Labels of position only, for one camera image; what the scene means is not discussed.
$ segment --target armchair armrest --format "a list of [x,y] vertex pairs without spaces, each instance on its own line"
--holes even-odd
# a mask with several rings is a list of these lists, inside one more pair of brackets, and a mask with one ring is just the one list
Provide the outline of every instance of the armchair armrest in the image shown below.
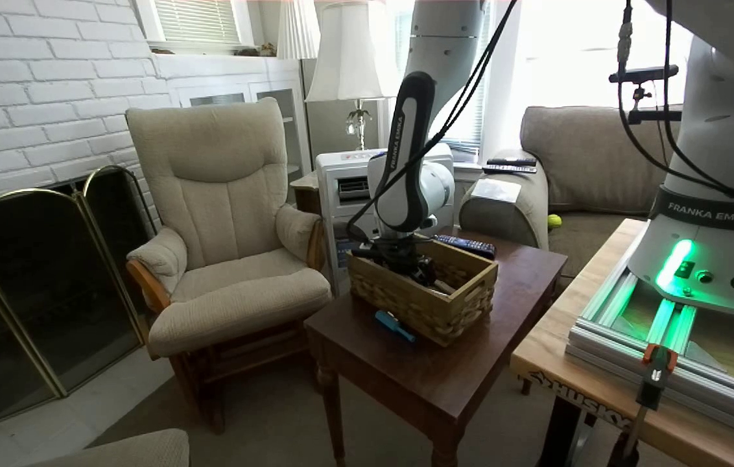
[[[513,157],[534,157],[531,152],[513,149]],[[516,244],[547,248],[547,175],[538,161],[534,173],[484,173],[483,179],[505,181],[509,200],[477,195],[475,181],[460,208],[460,223],[468,230],[500,236]]]
[[303,258],[315,269],[322,269],[324,234],[316,213],[282,204],[277,209],[277,239],[292,257]]
[[143,288],[149,305],[160,310],[168,305],[187,269],[187,247],[181,236],[160,226],[158,234],[126,253],[126,271]]

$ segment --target beige carpet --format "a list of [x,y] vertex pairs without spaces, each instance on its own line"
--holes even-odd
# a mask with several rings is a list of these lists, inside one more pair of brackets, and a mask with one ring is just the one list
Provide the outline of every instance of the beige carpet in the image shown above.
[[[342,431],[347,467],[425,467],[430,443],[369,393],[342,379]],[[187,410],[173,382],[110,427],[99,443],[156,427],[189,432],[193,467],[333,467],[333,447],[322,396],[308,379],[308,363],[282,360],[252,371],[226,388],[228,427],[211,432]],[[460,447],[462,467],[538,465],[552,393],[519,393],[516,379],[504,371],[468,424]],[[573,465],[604,465],[617,431],[596,422]],[[641,448],[641,467],[678,465],[654,448]]]

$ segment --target fireplace screen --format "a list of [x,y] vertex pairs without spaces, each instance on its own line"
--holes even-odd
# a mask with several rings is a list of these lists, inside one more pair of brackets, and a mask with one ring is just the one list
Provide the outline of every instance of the fireplace screen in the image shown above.
[[139,341],[121,257],[151,223],[129,173],[107,169],[93,184],[0,196],[0,417],[67,396]]

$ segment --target beige armchair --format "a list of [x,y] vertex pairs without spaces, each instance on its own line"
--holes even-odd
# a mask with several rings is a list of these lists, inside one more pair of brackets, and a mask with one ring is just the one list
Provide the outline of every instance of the beige armchair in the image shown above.
[[302,325],[333,297],[322,223],[285,201],[274,100],[129,108],[126,124],[160,217],[126,262],[156,310],[149,351],[224,427],[226,375],[305,351]]

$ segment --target white lamp shade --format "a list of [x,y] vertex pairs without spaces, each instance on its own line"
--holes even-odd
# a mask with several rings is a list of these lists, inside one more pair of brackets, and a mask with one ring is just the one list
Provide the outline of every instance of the white lamp shade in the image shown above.
[[322,9],[322,40],[305,100],[390,98],[396,94],[391,22],[381,0]]
[[315,0],[282,0],[277,28],[277,57],[308,59],[320,52],[320,22]]

